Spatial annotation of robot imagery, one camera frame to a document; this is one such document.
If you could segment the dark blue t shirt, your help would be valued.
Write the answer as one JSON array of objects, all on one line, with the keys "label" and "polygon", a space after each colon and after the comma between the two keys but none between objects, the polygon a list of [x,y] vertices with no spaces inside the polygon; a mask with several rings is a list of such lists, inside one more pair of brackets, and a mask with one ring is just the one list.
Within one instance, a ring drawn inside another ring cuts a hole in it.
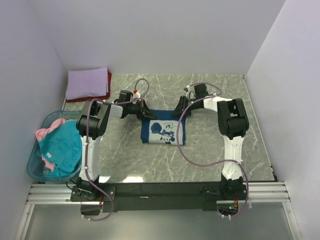
[{"label": "dark blue t shirt", "polygon": [[179,117],[173,117],[172,110],[151,110],[156,119],[145,118],[141,122],[140,139],[144,144],[180,145],[186,143],[186,118],[183,117],[180,125]]}]

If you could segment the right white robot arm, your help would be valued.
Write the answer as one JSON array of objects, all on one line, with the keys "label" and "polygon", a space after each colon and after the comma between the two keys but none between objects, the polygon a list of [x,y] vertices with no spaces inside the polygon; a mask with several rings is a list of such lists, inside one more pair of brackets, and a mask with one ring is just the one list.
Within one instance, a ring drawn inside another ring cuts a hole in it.
[{"label": "right white robot arm", "polygon": [[230,200],[239,192],[246,190],[243,181],[247,181],[248,177],[242,168],[242,149],[250,123],[242,99],[221,97],[222,91],[213,84],[210,86],[218,92],[209,94],[206,83],[187,85],[184,89],[186,93],[180,97],[172,116],[179,118],[176,129],[178,137],[182,119],[191,111],[206,109],[217,113],[218,129],[224,141],[224,160],[199,164],[188,159],[182,150],[180,153],[185,160],[198,167],[223,163],[219,193],[222,198]]}]

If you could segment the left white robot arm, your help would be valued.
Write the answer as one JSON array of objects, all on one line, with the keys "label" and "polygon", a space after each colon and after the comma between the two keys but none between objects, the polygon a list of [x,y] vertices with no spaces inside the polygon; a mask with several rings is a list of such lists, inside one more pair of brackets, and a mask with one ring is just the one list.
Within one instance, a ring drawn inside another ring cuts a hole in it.
[{"label": "left white robot arm", "polygon": [[131,91],[121,90],[114,103],[101,103],[98,99],[87,100],[81,110],[76,129],[82,140],[82,160],[76,186],[88,201],[94,201],[100,195],[98,153],[109,118],[123,119],[127,115],[135,115],[138,120],[156,119],[145,100],[134,99],[133,95]]}]

